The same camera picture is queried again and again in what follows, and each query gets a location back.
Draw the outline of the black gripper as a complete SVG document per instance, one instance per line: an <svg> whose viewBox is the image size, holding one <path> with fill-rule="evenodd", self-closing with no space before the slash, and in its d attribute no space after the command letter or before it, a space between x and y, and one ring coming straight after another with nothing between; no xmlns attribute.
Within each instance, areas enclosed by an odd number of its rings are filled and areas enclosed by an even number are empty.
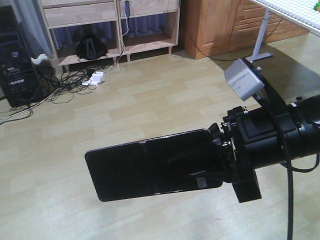
<svg viewBox="0 0 320 240"><path fill-rule="evenodd" d="M227 111L222 129L229 168L188 169L187 175L231 183L240 203L262 198L255 170L285 161L278 132L267 110L245 111L238 106ZM176 135L169 165L221 165L222 133L217 123L209 128Z"/></svg>

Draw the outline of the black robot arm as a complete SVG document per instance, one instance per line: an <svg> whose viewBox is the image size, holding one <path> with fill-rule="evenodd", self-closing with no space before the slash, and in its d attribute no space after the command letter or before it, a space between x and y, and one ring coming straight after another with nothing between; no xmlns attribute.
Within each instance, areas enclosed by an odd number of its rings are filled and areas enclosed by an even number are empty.
<svg viewBox="0 0 320 240"><path fill-rule="evenodd" d="M235 107L222 124L212 124L205 138L168 160L188 177L232 184L239 202L260 199L256 169L320 151L320 98L283 104L276 115L266 100L260 108Z"/></svg>

